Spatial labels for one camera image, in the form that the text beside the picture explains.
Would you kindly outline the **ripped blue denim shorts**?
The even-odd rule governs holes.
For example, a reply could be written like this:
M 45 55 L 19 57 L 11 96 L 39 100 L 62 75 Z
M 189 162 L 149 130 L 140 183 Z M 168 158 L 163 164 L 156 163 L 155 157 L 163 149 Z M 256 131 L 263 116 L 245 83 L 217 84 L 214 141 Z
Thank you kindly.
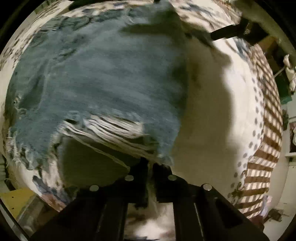
M 127 166 L 172 165 L 188 96 L 186 43 L 210 35 L 168 1 L 57 16 L 36 32 L 6 92 L 6 154 L 28 169 L 66 153 L 64 138 Z

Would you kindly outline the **floral white bed cover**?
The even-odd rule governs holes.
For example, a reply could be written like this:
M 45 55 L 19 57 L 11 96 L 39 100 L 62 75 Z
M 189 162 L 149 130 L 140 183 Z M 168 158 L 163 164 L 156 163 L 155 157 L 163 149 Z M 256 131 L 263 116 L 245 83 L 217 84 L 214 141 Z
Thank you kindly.
M 124 240 L 176 240 L 173 206 L 157 201 L 152 181 L 152 166 L 165 164 L 131 158 L 127 166 L 119 165 L 98 156 L 98 151 L 89 145 L 64 138 L 63 143 L 67 146 L 64 155 L 50 156 L 46 165 L 30 170 L 24 163 L 6 154 L 6 92 L 20 57 L 34 34 L 52 18 L 83 16 L 86 9 L 98 13 L 113 6 L 122 8 L 128 3 L 143 5 L 158 2 L 58 1 L 39 12 L 8 42 L 1 41 L 1 150 L 14 183 L 32 190 L 59 214 L 75 200 L 79 191 L 96 191 L 99 187 L 111 185 L 126 176 L 133 165 L 146 161 L 146 201 L 129 204 Z M 209 35 L 234 25 L 234 21 L 214 1 L 168 2 L 177 8 L 182 20 Z M 191 38 L 186 43 L 188 96 L 180 131 L 171 151 L 173 164 L 165 166 L 189 184 L 210 184 L 228 200 L 237 163 L 246 142 L 251 139 L 247 116 L 251 113 L 252 76 L 244 54 L 249 46 L 238 37 L 215 41 L 210 37 L 210 40 L 210 46 L 197 38 Z

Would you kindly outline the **yellow box on floor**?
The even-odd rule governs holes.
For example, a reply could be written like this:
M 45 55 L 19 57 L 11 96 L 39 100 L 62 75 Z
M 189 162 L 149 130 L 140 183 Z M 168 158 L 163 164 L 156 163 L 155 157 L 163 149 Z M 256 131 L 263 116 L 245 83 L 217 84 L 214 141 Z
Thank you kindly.
M 35 193 L 28 188 L 16 189 L 6 193 L 1 193 L 1 200 L 10 211 L 12 216 L 17 219 L 27 203 L 35 197 Z

